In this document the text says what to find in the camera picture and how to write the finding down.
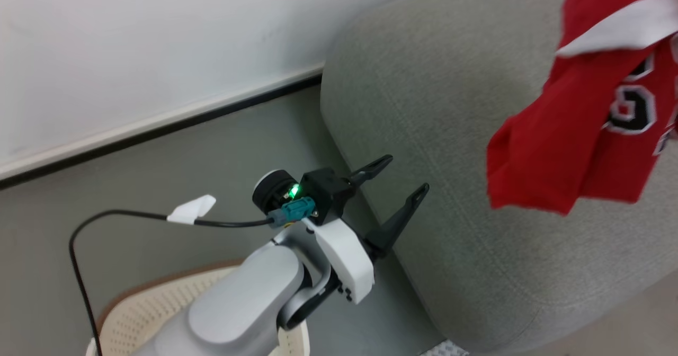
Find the baseboard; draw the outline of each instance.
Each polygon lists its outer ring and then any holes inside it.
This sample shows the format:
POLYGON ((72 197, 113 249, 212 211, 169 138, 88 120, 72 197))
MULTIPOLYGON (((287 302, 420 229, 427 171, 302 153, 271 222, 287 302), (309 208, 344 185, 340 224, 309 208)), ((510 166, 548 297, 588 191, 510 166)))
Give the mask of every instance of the baseboard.
POLYGON ((235 95, 194 102, 0 166, 0 190, 320 84, 324 64, 235 95))

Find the white stripe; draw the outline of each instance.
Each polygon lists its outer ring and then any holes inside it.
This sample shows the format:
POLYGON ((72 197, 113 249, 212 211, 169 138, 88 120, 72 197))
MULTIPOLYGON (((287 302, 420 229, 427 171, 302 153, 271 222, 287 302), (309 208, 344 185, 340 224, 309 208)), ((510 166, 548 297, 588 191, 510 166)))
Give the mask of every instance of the white stripe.
POLYGON ((640 50, 678 32, 678 0, 639 0, 597 23, 556 53, 640 50))

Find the gray sofa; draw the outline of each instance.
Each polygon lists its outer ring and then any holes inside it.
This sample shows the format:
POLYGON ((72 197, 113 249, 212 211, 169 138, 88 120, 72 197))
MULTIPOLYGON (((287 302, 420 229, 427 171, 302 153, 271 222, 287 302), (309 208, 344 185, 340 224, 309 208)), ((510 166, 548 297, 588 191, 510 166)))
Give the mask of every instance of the gray sofa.
POLYGON ((561 3, 399 0, 354 22, 325 67, 322 112, 346 162, 395 156, 365 187, 376 216, 431 184, 396 252, 431 319, 473 354, 554 341, 678 267, 675 144, 635 206, 489 208, 485 146, 539 95, 561 3))

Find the beige perforated basket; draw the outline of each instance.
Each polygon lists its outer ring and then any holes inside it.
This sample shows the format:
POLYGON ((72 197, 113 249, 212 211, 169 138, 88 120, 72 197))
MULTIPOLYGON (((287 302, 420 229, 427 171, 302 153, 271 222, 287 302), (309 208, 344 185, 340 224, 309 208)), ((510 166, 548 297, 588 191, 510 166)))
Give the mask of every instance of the beige perforated basket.
MULTIPOLYGON (((237 266, 224 266, 193 272, 146 284, 120 296, 104 310, 97 325, 103 356, 127 356, 153 337, 162 325, 182 308, 193 302, 216 281, 233 272, 237 266)), ((278 333, 280 346, 271 356, 308 356, 306 322, 290 332, 278 333)), ((94 344, 86 356, 95 356, 94 344)))

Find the black cable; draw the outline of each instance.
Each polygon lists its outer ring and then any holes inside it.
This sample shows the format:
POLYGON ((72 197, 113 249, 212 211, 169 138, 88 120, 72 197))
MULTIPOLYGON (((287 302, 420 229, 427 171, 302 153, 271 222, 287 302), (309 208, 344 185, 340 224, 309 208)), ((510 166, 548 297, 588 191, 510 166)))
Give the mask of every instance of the black cable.
MULTIPOLYGON (((167 221, 167 216, 163 216, 162 214, 121 209, 107 210, 102 211, 101 213, 97 213, 94 216, 91 216, 90 218, 87 218, 82 224, 78 225, 78 227, 70 235, 70 240, 68 241, 68 252, 70 254, 70 263, 73 265, 75 279, 77 279, 78 281, 78 288, 80 288, 80 294, 83 297, 85 308, 87 309, 87 318, 90 320, 90 327, 92 328, 92 334, 94 335, 94 342, 96 344, 96 351, 97 354, 99 354, 99 356, 103 356, 104 354, 101 351, 101 342, 99 341, 99 330, 97 330, 96 328, 96 320, 94 319, 94 313, 92 313, 92 305, 90 305, 90 298, 87 296, 87 290, 85 290, 85 283, 83 283, 83 278, 80 275, 80 267, 78 267, 78 261, 75 257, 75 238, 78 236, 78 234, 80 234, 80 232, 85 228, 85 226, 93 223, 94 221, 97 221, 97 219, 104 218, 106 216, 132 216, 167 221)), ((253 226, 262 226, 271 223, 273 223, 273 218, 249 222, 218 222, 196 219, 196 221, 194 222, 195 225, 213 226, 218 228, 251 228, 253 226)))

